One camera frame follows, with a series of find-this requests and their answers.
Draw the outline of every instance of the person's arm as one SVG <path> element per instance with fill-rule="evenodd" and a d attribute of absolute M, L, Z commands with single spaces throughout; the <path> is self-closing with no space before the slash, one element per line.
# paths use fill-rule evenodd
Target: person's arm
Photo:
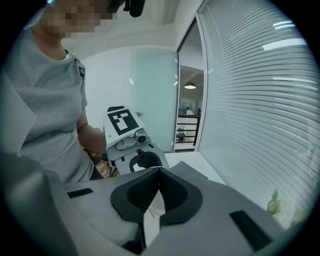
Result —
<path fill-rule="evenodd" d="M 86 110 L 82 110 L 79 120 L 76 122 L 78 140 L 82 147 L 89 151 L 106 153 L 105 135 L 88 125 Z"/>

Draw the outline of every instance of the white table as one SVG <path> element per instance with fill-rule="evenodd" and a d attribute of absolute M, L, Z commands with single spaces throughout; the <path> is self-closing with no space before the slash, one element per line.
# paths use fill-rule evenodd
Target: white table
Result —
<path fill-rule="evenodd" d="M 199 152 L 167 153 L 164 155 L 170 168 L 182 161 L 208 177 L 210 181 L 226 184 Z"/>

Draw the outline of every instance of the gray plastic surface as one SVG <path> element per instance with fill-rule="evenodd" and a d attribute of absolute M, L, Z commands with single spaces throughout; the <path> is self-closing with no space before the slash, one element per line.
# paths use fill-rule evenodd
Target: gray plastic surface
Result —
<path fill-rule="evenodd" d="M 202 173 L 198 172 L 196 169 L 193 169 L 190 165 L 186 164 L 184 161 L 181 161 L 178 164 L 176 164 L 174 167 L 172 167 L 171 171 L 175 174 L 177 174 L 177 172 L 180 172 L 182 174 L 188 174 L 193 177 L 208 180 L 207 176 L 204 176 Z"/>
<path fill-rule="evenodd" d="M 10 172 L 3 164 L 6 160 L 13 166 Z M 7 157 L 4 161 L 2 158 L 1 164 L 9 174 L 1 174 L 1 190 L 15 219 L 31 237 L 37 238 L 35 242 L 39 246 L 55 252 L 62 250 L 59 255 L 133 255 L 121 245 L 136 238 L 138 226 L 120 218 L 111 206 L 110 195 L 117 186 L 151 169 L 107 180 L 62 184 L 56 173 L 44 172 L 39 165 L 29 163 L 32 161 L 22 161 L 19 157 Z M 236 190 L 188 174 L 180 167 L 177 165 L 169 171 L 198 187 L 203 203 L 188 222 L 162 227 L 141 255 L 252 255 L 254 250 L 230 218 L 236 211 L 244 211 L 271 239 L 283 233 L 270 214 Z M 93 192 L 72 199 L 67 194 L 86 188 Z"/>
<path fill-rule="evenodd" d="M 134 239 L 138 224 L 123 221 L 111 205 L 110 196 L 116 187 L 143 175 L 147 171 L 145 169 L 106 180 L 66 183 L 63 186 L 66 192 L 87 188 L 93 190 L 92 193 L 72 198 L 72 204 L 101 234 L 115 244 L 122 246 L 127 241 Z"/>
<path fill-rule="evenodd" d="M 169 171 L 198 187 L 203 203 L 187 223 L 162 227 L 143 256 L 251 255 L 254 250 L 229 216 L 235 211 L 245 211 L 272 239 L 283 233 L 269 213 L 231 187 L 195 178 L 175 168 Z"/>

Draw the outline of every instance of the glass door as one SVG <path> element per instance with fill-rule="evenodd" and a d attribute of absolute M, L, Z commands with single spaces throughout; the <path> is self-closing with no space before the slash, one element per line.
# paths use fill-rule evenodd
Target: glass door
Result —
<path fill-rule="evenodd" d="M 177 113 L 177 53 L 166 49 L 137 48 L 131 52 L 131 106 L 145 123 L 152 142 L 173 152 Z"/>

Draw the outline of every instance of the ceiling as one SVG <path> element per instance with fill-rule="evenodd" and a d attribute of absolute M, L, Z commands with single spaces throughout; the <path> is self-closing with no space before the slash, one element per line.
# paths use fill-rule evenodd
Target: ceiling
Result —
<path fill-rule="evenodd" d="M 119 8 L 116 18 L 103 20 L 94 33 L 78 33 L 62 41 L 63 46 L 84 59 L 114 48 L 135 45 L 172 45 L 172 24 L 180 0 L 146 0 L 143 13 L 133 18 Z"/>

